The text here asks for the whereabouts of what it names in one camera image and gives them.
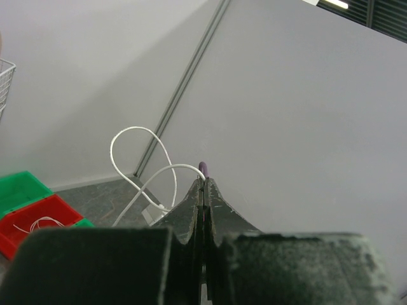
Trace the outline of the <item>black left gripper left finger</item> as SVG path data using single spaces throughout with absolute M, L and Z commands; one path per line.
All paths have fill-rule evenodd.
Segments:
M 204 183 L 173 227 L 42 229 L 20 246 L 1 283 L 2 304 L 199 304 Z

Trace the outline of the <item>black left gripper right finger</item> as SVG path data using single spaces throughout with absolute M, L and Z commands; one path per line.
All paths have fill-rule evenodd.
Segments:
M 396 304 L 376 248 L 354 233 L 264 233 L 203 187 L 207 295 L 214 304 Z

